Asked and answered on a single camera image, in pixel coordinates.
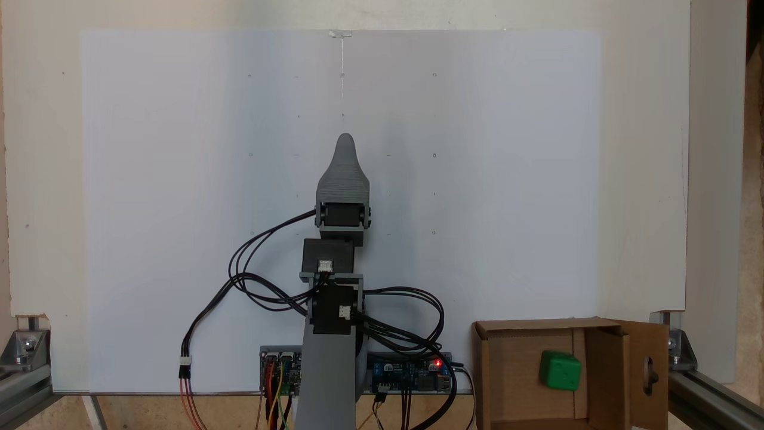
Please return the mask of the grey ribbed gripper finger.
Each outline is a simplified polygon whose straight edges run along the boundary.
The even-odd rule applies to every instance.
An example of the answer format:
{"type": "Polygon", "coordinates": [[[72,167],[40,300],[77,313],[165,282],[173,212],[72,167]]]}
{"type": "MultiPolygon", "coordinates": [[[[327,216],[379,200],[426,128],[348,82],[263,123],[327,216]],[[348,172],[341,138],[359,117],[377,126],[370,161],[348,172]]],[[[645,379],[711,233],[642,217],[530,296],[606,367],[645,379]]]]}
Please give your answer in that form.
{"type": "Polygon", "coordinates": [[[332,161],[320,177],[316,205],[357,204],[370,206],[370,182],[361,169],[351,134],[338,137],[332,161]]]}

